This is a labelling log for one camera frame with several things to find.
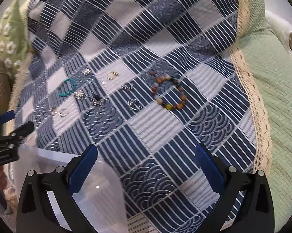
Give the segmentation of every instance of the blue gripper pad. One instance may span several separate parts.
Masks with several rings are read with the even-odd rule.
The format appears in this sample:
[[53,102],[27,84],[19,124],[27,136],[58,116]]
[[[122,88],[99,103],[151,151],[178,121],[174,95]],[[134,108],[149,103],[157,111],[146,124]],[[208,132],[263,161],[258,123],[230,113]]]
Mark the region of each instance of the blue gripper pad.
[[14,111],[9,111],[7,113],[0,115],[0,125],[9,122],[10,120],[14,119],[14,117],[15,117]]
[[89,150],[84,151],[82,159],[68,178],[68,191],[71,195],[80,191],[84,181],[97,160],[97,148],[92,145]]
[[206,176],[215,193],[222,194],[225,191],[224,177],[212,161],[212,158],[206,153],[201,145],[196,146],[196,160],[201,166],[201,169]]

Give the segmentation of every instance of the black bead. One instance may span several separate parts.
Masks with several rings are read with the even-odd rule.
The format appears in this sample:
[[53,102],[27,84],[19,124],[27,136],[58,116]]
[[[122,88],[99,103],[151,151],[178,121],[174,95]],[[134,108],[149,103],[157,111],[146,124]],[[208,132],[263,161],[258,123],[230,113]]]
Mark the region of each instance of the black bead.
[[100,101],[102,99],[102,97],[98,96],[98,95],[94,95],[94,99],[97,101]]

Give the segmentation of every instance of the green textured fabric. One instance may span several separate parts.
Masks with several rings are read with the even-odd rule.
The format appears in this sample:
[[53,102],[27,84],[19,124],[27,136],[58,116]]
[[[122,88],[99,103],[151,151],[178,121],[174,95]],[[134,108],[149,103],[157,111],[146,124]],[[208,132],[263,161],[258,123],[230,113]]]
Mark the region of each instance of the green textured fabric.
[[239,40],[269,114],[272,168],[268,179],[275,232],[292,215],[292,61],[265,20],[264,0],[249,0],[250,21]]
[[29,51],[25,39],[25,24],[19,9],[18,0],[14,0],[0,20],[0,56],[12,78]]

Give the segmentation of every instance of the metal ring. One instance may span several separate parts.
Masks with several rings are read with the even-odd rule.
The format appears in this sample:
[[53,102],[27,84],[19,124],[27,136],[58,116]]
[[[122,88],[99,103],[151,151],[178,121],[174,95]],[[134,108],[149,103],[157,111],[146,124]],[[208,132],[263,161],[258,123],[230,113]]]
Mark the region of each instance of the metal ring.
[[139,100],[136,100],[136,99],[129,100],[128,101],[128,108],[130,110],[140,111],[142,109],[142,103]]

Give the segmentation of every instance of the blue striped fabric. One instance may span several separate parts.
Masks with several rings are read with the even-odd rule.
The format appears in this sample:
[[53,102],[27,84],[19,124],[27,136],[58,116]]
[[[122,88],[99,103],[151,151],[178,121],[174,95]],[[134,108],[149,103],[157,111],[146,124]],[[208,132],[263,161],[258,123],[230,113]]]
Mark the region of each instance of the blue striped fabric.
[[[216,21],[195,13],[197,6]],[[238,0],[31,0],[28,30],[37,55],[15,125],[33,120],[37,146],[47,150],[81,154],[94,143],[122,182],[130,233],[195,232],[219,198],[195,160],[196,145],[227,166],[253,169],[253,135],[240,125],[251,116],[249,101],[222,53],[236,39],[237,19]],[[108,80],[113,70],[119,75]],[[150,70],[180,81],[182,110],[156,104]],[[59,96],[71,89],[67,78],[85,99]],[[122,90],[126,83],[133,89]],[[171,82],[157,92],[179,103]],[[92,105],[94,96],[104,104]],[[130,99],[140,101],[140,111],[128,108]],[[240,193],[227,221],[242,199]]]

